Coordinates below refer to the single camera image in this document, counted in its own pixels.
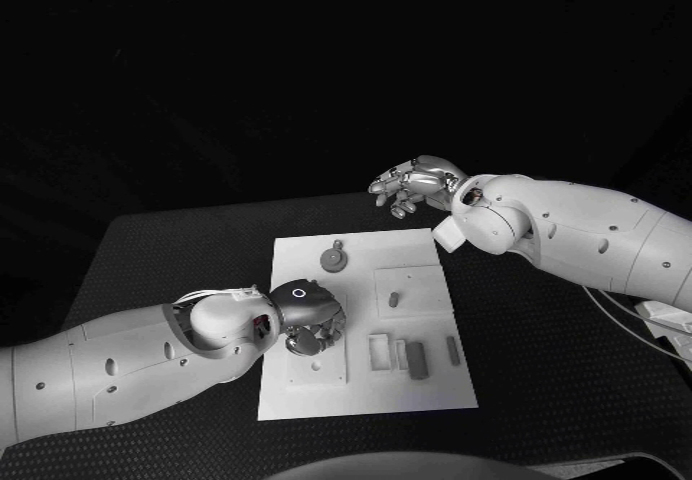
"white paper sheet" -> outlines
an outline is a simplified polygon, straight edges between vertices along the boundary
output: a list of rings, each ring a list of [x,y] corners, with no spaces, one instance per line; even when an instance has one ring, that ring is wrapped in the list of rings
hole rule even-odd
[[[349,262],[342,272],[329,273],[322,269],[321,255],[338,239],[344,242]],[[403,307],[406,315],[401,317],[391,315],[390,311],[381,316],[384,306],[378,308],[377,275],[383,276],[383,272],[377,274],[377,271],[426,266],[440,267],[430,229],[277,239],[272,288],[300,278],[315,279],[338,298],[347,298],[347,383],[336,381],[332,375],[329,382],[322,381],[318,375],[315,379],[303,378],[303,387],[290,386],[290,378],[298,373],[302,376],[309,373],[305,367],[312,362],[322,362],[316,373],[323,369],[325,372],[339,369],[329,370],[329,350],[310,357],[306,365],[299,364],[290,358],[295,355],[286,349],[286,337],[282,336],[264,355],[259,420],[478,407],[455,315],[449,308],[452,302],[447,304],[447,284],[437,274],[433,275],[434,281],[420,284],[416,291],[430,308]],[[384,288],[407,291],[411,284],[400,285],[397,278],[403,280],[409,274],[409,270],[394,274],[385,272],[390,283]],[[409,371],[398,368],[393,368],[391,372],[372,371],[370,336],[377,334],[388,335],[394,367],[398,365],[397,341],[424,344],[430,371],[426,380],[411,380]],[[453,366],[450,361],[449,336],[458,339],[459,366]]]

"small gray object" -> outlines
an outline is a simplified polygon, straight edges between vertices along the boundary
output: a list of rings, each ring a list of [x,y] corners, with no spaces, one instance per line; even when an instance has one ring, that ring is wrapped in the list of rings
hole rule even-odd
[[[421,342],[407,343],[409,375],[413,380],[430,377],[429,364],[426,362],[426,350]]]
[[[335,240],[335,246],[325,251],[321,257],[322,268],[329,273],[338,273],[347,268],[349,258],[347,252],[342,250],[344,243],[341,240]]]
[[[459,351],[458,351],[458,341],[455,337],[447,337],[447,348],[450,349],[450,360],[455,366],[462,364],[462,360],[459,358]]]

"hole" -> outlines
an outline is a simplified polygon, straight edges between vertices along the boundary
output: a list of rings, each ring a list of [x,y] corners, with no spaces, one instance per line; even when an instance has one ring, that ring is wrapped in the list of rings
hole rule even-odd
[[[169,342],[163,344],[163,354],[166,355],[166,358],[169,360],[174,360],[176,356],[176,351],[174,350],[174,345]]]
[[[116,360],[110,358],[106,361],[106,373],[114,377],[119,374],[119,364],[116,363]]]
[[[606,253],[609,250],[610,243],[607,238],[602,238],[602,241],[599,242],[599,253]]]

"circular object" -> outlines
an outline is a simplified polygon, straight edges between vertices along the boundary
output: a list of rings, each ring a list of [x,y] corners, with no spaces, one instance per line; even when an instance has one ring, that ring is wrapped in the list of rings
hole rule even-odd
[[[348,257],[347,252],[339,248],[331,248],[325,251],[321,257],[322,268],[331,272],[338,273],[347,268]]]

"dark tabletop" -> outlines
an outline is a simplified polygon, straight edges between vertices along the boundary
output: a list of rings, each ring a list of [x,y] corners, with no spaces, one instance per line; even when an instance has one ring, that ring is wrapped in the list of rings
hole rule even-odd
[[[445,217],[421,206],[398,220],[367,193],[119,217],[64,329],[195,290],[269,292],[279,237],[434,228]],[[646,453],[692,478],[692,392],[668,357],[518,255],[471,244],[439,253],[481,408],[259,422],[259,360],[237,381],[139,421],[9,448],[0,478],[254,479],[401,450],[518,465]]]

